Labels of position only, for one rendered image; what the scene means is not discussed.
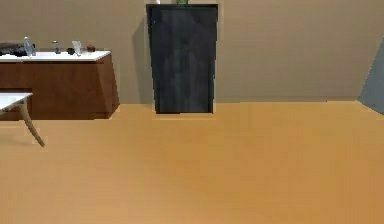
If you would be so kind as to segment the tall black cabinet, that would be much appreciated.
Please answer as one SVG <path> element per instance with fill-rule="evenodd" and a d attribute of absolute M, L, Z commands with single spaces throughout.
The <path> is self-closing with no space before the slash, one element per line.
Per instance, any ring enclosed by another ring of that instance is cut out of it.
<path fill-rule="evenodd" d="M 216 4 L 146 6 L 158 114 L 213 111 L 218 12 Z"/>

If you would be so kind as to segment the brown counter with white top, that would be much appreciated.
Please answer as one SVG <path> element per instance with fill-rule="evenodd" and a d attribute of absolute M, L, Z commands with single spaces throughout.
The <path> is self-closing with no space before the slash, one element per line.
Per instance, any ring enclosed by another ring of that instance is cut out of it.
<path fill-rule="evenodd" d="M 29 92 L 34 120 L 108 119 L 119 106 L 112 54 L 0 57 L 0 93 Z"/>

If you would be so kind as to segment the clear glass bottle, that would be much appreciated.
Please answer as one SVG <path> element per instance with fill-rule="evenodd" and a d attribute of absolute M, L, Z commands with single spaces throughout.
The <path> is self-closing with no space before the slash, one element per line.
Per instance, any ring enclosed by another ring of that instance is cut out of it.
<path fill-rule="evenodd" d="M 25 37 L 24 40 L 24 49 L 28 57 L 32 57 L 35 55 L 35 47 L 31 43 L 28 37 Z"/>

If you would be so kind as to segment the white table with beige legs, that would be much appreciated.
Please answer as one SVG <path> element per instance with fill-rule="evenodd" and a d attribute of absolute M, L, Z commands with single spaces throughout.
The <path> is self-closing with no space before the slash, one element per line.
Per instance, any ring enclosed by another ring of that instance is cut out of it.
<path fill-rule="evenodd" d="M 45 146 L 43 139 L 38 134 L 36 128 L 33 125 L 30 117 L 27 100 L 32 96 L 32 93 L 0 93 L 0 115 L 10 112 L 14 108 L 18 108 L 26 127 L 30 131 L 31 135 L 35 138 L 41 147 Z"/>

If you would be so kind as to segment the grey-blue door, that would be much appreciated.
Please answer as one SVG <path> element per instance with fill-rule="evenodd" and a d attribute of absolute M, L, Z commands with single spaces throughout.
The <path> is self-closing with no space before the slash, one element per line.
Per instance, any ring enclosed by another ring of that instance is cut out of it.
<path fill-rule="evenodd" d="M 384 115 L 384 37 L 370 66 L 358 100 L 368 108 Z"/>

